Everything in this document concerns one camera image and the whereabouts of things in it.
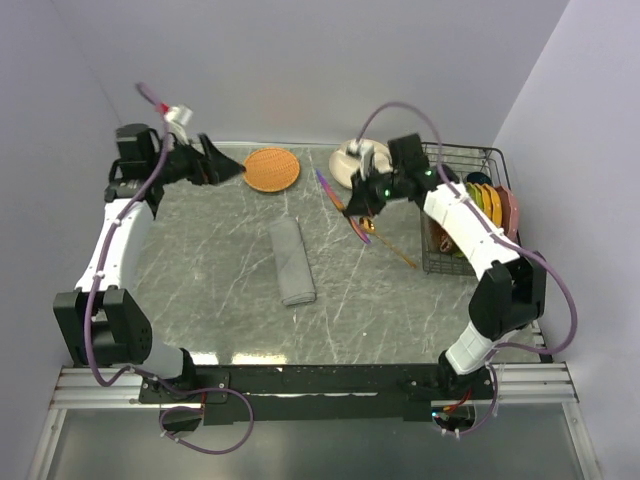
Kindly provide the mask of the grey cloth napkin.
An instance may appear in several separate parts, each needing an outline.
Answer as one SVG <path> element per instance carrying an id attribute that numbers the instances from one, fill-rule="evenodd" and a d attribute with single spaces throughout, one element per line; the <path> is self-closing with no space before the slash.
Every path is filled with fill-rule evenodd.
<path id="1" fill-rule="evenodd" d="M 282 303 L 287 306 L 312 303 L 316 289 L 298 221 L 282 217 L 268 229 Z"/>

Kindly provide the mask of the aluminium frame rail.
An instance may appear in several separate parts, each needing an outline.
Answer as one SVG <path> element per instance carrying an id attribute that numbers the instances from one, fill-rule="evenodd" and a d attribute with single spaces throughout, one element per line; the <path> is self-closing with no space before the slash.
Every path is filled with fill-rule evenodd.
<path id="1" fill-rule="evenodd" d="M 570 404 L 579 401 L 569 369 L 564 363 L 499 363 L 494 366 L 500 405 Z M 100 386 L 83 369 L 60 372 L 49 408 L 54 410 L 98 410 L 178 406 L 171 399 L 153 399 L 143 394 L 150 388 L 140 376 L 125 373 L 110 387 Z"/>

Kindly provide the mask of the red patterned plate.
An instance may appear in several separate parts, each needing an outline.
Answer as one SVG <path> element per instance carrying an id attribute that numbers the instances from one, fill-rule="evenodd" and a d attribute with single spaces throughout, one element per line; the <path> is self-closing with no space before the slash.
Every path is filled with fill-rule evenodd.
<path id="1" fill-rule="evenodd" d="M 431 240 L 439 253 L 453 255 L 458 251 L 450 235 L 437 223 L 431 225 Z"/>

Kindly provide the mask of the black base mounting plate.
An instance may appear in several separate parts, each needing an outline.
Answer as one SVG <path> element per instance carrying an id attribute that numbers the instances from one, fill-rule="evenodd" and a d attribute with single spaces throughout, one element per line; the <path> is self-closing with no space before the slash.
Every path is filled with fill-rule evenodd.
<path id="1" fill-rule="evenodd" d="M 399 418 L 429 422 L 435 402 L 453 402 L 471 394 L 489 400 L 493 388 L 481 369 L 452 385 L 436 384 L 435 364 L 382 365 L 199 365 L 189 393 L 177 395 L 146 381 L 139 401 L 148 405 L 186 404 L 204 408 L 206 425 L 255 421 Z M 214 387 L 214 392 L 190 391 Z"/>

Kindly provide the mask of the cream divided plate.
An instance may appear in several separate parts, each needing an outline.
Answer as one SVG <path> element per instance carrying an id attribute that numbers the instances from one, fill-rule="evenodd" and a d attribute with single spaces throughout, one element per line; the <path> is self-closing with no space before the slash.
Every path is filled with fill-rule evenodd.
<path id="1" fill-rule="evenodd" d="M 372 145 L 374 148 L 373 163 L 381 173 L 392 171 L 391 156 L 386 145 L 375 140 L 364 139 L 365 145 Z M 344 188 L 352 188 L 351 176 L 359 168 L 359 160 L 347 154 L 347 147 L 351 141 L 346 141 L 335 150 L 329 158 L 329 170 L 332 177 Z"/>

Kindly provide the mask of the gold spoon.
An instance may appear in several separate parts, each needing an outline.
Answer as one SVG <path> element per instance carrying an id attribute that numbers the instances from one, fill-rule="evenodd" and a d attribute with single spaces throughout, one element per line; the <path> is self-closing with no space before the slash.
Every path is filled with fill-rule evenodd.
<path id="1" fill-rule="evenodd" d="M 373 220 L 369 217 L 361 217 L 359 219 L 359 224 L 362 229 L 369 235 L 376 237 L 380 240 L 389 250 L 391 250 L 395 255 L 400 257 L 407 265 L 411 268 L 416 269 L 417 264 L 413 262 L 407 255 L 405 255 L 401 250 L 399 250 L 396 246 L 394 246 L 390 241 L 385 239 L 377 230 L 377 227 L 374 225 Z"/>

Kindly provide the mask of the orange woven round coaster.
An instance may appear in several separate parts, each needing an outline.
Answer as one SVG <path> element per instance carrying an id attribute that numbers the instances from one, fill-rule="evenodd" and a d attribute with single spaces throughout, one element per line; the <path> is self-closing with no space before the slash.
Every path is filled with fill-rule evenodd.
<path id="1" fill-rule="evenodd" d="M 301 171 L 299 160 L 291 151 L 276 147 L 252 152 L 246 157 L 244 167 L 246 184 L 262 193 L 286 190 L 296 182 Z"/>

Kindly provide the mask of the orange scalloped plate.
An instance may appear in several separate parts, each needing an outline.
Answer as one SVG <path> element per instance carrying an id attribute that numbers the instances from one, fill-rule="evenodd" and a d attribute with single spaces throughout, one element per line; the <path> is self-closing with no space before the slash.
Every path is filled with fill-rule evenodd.
<path id="1" fill-rule="evenodd" d="M 498 191 L 493 186 L 487 187 L 491 200 L 491 219 L 497 227 L 503 226 L 502 202 Z"/>

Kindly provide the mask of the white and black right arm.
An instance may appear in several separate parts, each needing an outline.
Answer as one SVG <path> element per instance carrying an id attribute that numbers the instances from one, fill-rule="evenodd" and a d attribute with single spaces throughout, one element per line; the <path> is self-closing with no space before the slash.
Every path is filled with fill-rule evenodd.
<path id="1" fill-rule="evenodd" d="M 458 339 L 443 351 L 428 387 L 457 399 L 477 380 L 490 353 L 513 332 L 544 311 L 546 274 L 518 251 L 471 199 L 466 185 L 448 166 L 430 164 L 417 134 L 389 141 L 392 168 L 376 168 L 374 147 L 351 141 L 347 155 L 359 165 L 351 176 L 346 217 L 378 215 L 391 201 L 406 199 L 437 223 L 472 266 L 478 284 L 471 297 L 469 321 Z"/>

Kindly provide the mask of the green scalloped plate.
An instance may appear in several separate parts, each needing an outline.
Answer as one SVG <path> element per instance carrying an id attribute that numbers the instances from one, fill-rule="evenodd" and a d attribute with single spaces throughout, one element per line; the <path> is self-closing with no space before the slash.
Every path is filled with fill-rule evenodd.
<path id="1" fill-rule="evenodd" d="M 484 202 L 483 202 L 482 193 L 480 192 L 480 190 L 470 182 L 467 182 L 465 186 L 466 186 L 467 192 L 470 195 L 470 198 L 481 210 L 483 210 Z"/>

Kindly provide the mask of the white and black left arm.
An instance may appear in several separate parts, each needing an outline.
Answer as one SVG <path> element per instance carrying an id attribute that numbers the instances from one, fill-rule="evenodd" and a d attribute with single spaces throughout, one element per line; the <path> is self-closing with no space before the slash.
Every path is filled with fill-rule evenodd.
<path id="1" fill-rule="evenodd" d="M 97 374 L 115 367 L 162 383 L 177 402 L 197 393 L 198 377 L 190 353 L 170 347 L 154 334 L 132 293 L 135 269 L 164 188 L 182 180 L 213 186 L 244 173 L 208 138 L 193 147 L 143 123 L 116 131 L 119 156 L 104 192 L 104 220 L 85 272 L 69 292 L 56 295 L 53 312 L 76 367 Z"/>

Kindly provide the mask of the yellow scalloped plate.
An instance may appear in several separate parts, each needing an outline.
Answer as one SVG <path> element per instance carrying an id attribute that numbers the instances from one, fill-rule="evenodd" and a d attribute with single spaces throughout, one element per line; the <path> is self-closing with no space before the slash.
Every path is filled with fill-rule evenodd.
<path id="1" fill-rule="evenodd" d="M 490 220 L 493 220 L 493 201 L 491 197 L 491 192 L 489 190 L 489 186 L 487 184 L 478 184 L 478 183 L 475 183 L 474 186 L 477 188 L 482 198 L 483 212 Z"/>

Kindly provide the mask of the dark blue bowl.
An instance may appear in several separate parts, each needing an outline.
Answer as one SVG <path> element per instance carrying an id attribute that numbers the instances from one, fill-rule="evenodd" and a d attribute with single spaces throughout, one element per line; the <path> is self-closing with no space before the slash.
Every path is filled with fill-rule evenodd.
<path id="1" fill-rule="evenodd" d="M 489 185 L 489 186 L 493 185 L 491 177 L 482 171 L 475 171 L 475 172 L 468 173 L 465 177 L 465 181 L 468 183 L 478 184 L 478 185 Z"/>

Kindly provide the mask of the iridescent purple knife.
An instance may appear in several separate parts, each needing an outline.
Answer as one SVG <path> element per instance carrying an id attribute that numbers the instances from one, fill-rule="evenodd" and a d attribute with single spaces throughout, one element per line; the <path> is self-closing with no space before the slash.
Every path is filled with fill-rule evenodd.
<path id="1" fill-rule="evenodd" d="M 336 210 L 339 213 L 341 213 L 342 216 L 347 220 L 347 222 L 349 223 L 350 227 L 352 228 L 352 230 L 356 234 L 356 236 L 360 240 L 362 240 L 364 244 L 370 244 L 371 240 L 369 239 L 368 235 L 362 230 L 362 228 L 359 226 L 359 224 L 356 222 L 356 220 L 353 217 L 350 217 L 350 216 L 348 216 L 348 215 L 346 215 L 344 213 L 344 211 L 346 209 L 345 205 L 340 200 L 340 198 L 335 193 L 335 191 L 332 189 L 332 187 L 330 186 L 330 184 L 328 183 L 326 178 L 322 175 L 320 170 L 319 169 L 315 169 L 315 173 L 316 173 L 316 178 L 317 178 L 320 186 L 324 190 L 325 194 L 327 195 L 327 197 L 329 198 L 331 203 L 334 205 Z"/>

